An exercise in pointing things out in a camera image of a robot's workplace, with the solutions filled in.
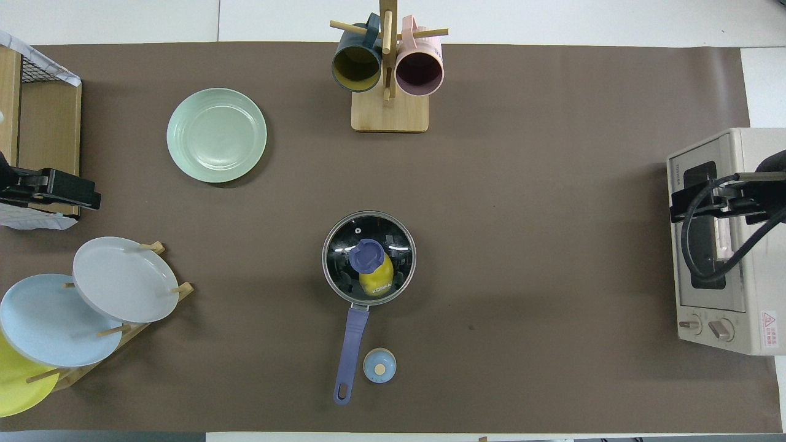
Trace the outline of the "wooden mug tree stand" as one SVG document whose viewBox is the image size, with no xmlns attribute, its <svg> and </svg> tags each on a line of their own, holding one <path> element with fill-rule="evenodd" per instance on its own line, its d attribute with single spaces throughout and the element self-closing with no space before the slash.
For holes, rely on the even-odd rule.
<svg viewBox="0 0 786 442">
<path fill-rule="evenodd" d="M 398 1 L 378 0 L 378 3 L 379 11 L 375 13 L 381 17 L 381 30 L 377 36 L 381 39 L 383 53 L 381 78 L 376 86 L 368 91 L 353 93 L 348 90 L 352 94 L 351 128 L 354 131 L 370 133 L 424 133 L 429 128 L 430 95 L 426 97 L 408 95 L 401 91 L 395 82 L 395 62 L 397 47 L 402 40 L 403 19 L 398 17 Z M 357 27 L 355 23 L 350 25 L 350 23 L 332 20 L 330 26 L 342 30 L 342 33 L 343 31 L 362 33 L 362 28 Z M 427 28 L 426 31 L 419 31 L 414 36 L 438 36 L 441 39 L 448 33 L 446 28 Z"/>
</svg>

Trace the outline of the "yellow plate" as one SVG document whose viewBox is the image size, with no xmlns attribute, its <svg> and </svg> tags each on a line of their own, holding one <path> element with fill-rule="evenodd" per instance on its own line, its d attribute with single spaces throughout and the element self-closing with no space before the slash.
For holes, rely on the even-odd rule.
<svg viewBox="0 0 786 442">
<path fill-rule="evenodd" d="M 53 391 L 59 375 L 31 383 L 27 380 L 51 369 L 21 355 L 0 332 L 0 417 L 27 411 L 44 400 Z"/>
</svg>

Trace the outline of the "pink ribbed mug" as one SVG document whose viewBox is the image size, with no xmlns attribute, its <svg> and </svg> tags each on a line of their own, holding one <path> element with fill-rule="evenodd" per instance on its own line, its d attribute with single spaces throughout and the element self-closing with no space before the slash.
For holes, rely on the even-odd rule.
<svg viewBox="0 0 786 442">
<path fill-rule="evenodd" d="M 427 28 L 416 24 L 413 15 L 402 19 L 402 40 L 397 47 L 395 82 L 408 95 L 426 97 L 441 87 L 444 79 L 443 47 L 440 37 L 415 37 Z"/>
</svg>

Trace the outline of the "pale green plate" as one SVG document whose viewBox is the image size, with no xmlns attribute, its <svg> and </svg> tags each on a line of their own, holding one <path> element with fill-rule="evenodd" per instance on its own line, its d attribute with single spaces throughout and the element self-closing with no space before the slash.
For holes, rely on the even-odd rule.
<svg viewBox="0 0 786 442">
<path fill-rule="evenodd" d="M 225 184 L 258 165 L 266 150 L 267 121 L 244 93 L 208 88 L 189 95 L 172 112 L 166 148 L 192 179 Z"/>
</svg>

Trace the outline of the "beige toaster oven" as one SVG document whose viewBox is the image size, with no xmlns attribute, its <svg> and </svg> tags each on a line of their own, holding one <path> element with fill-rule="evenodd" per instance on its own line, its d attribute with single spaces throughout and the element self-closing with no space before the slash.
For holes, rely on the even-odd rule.
<svg viewBox="0 0 786 442">
<path fill-rule="evenodd" d="M 730 196 L 730 176 L 754 173 L 786 150 L 786 128 L 729 128 L 671 154 L 668 190 L 688 173 L 718 179 L 671 223 L 677 335 L 685 341 L 745 355 L 786 355 L 786 223 L 748 225 L 744 216 L 691 217 L 711 188 Z"/>
</svg>

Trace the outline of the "brown paper table mat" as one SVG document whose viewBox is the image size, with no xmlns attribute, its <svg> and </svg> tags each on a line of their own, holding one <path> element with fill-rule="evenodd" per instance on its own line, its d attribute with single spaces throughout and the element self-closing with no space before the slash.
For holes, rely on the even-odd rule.
<svg viewBox="0 0 786 442">
<path fill-rule="evenodd" d="M 120 352 L 3 430 L 777 433 L 774 361 L 677 336 L 666 157 L 749 125 L 738 48 L 445 45 L 422 134 L 357 133 L 334 43 L 48 45 L 82 79 L 82 174 L 67 230 L 0 228 L 0 295 L 71 272 L 97 237 L 162 241 L 195 288 Z M 184 174 L 185 98 L 244 93 L 267 121 L 250 173 Z M 335 405 L 348 302 L 329 230 L 364 209 L 410 230 L 405 291 L 370 310 Z"/>
</svg>

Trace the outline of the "yellow lemon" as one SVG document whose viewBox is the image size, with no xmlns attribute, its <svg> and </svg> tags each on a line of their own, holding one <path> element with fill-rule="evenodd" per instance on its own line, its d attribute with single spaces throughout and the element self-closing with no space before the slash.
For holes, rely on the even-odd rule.
<svg viewBox="0 0 786 442">
<path fill-rule="evenodd" d="M 359 282 L 366 295 L 379 298 L 392 288 L 395 271 L 390 257 L 382 252 L 381 257 L 368 264 L 359 272 Z"/>
</svg>

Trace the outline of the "light blue plate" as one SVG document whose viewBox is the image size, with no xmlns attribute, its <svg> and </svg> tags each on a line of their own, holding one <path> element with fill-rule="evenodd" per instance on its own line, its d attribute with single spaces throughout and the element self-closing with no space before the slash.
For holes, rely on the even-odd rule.
<svg viewBox="0 0 786 442">
<path fill-rule="evenodd" d="M 123 334 L 98 333 L 121 324 L 84 302 L 70 275 L 38 274 L 11 286 L 0 300 L 0 330 L 23 356 L 43 365 L 76 368 L 99 363 Z"/>
</svg>

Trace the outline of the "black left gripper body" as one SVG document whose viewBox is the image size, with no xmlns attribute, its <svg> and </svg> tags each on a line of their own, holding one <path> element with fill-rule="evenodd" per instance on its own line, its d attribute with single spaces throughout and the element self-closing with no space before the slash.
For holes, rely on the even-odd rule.
<svg viewBox="0 0 786 442">
<path fill-rule="evenodd" d="M 49 183 L 50 175 L 43 171 L 0 167 L 0 203 L 16 206 L 50 204 L 50 199 L 39 195 Z"/>
</svg>

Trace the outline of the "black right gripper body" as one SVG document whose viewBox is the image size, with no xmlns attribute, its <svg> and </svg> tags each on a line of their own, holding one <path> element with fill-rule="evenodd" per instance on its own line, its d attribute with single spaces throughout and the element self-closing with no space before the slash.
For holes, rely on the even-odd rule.
<svg viewBox="0 0 786 442">
<path fill-rule="evenodd" d="M 730 182 L 733 195 L 725 198 L 716 218 L 744 216 L 749 225 L 786 223 L 786 173 L 736 173 Z"/>
</svg>

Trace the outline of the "white checked cloth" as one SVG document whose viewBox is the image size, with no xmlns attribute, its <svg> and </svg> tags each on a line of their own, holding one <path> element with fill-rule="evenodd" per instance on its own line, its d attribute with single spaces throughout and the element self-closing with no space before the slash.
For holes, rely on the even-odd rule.
<svg viewBox="0 0 786 442">
<path fill-rule="evenodd" d="M 80 87 L 82 84 L 79 76 L 2 29 L 0 29 L 0 45 L 20 54 L 22 83 L 62 81 L 73 87 Z"/>
<path fill-rule="evenodd" d="M 66 230 L 78 223 L 61 213 L 43 212 L 30 207 L 0 203 L 0 226 L 15 230 Z"/>
</svg>

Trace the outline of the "small blue round lid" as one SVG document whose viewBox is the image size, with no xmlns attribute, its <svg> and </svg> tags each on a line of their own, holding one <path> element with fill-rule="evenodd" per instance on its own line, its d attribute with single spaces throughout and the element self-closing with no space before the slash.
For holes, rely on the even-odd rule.
<svg viewBox="0 0 786 442">
<path fill-rule="evenodd" d="M 369 381 L 375 384 L 384 384 L 395 377 L 397 361 L 390 350 L 377 347 L 366 354 L 362 369 Z"/>
</svg>

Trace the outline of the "glass lid with blue knob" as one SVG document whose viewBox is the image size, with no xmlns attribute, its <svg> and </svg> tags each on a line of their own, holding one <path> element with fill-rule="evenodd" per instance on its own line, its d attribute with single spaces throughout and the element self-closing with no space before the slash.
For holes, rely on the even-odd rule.
<svg viewBox="0 0 786 442">
<path fill-rule="evenodd" d="M 395 276 L 391 290 L 382 297 L 366 295 L 359 272 L 381 257 L 391 259 Z M 322 269 L 332 290 L 359 306 L 377 306 L 395 299 L 413 279 L 416 246 L 409 230 L 385 212 L 362 211 L 343 218 L 332 227 L 322 248 Z"/>
</svg>

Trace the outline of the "dark blue mug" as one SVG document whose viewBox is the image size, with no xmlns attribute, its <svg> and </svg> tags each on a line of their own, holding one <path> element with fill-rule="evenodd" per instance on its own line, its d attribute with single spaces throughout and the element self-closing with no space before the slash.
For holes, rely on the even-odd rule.
<svg viewBox="0 0 786 442">
<path fill-rule="evenodd" d="M 365 92 L 381 78 L 382 43 L 378 34 L 381 17 L 372 12 L 365 23 L 356 23 L 362 33 L 343 31 L 332 59 L 332 75 L 337 84 L 353 92 Z"/>
</svg>

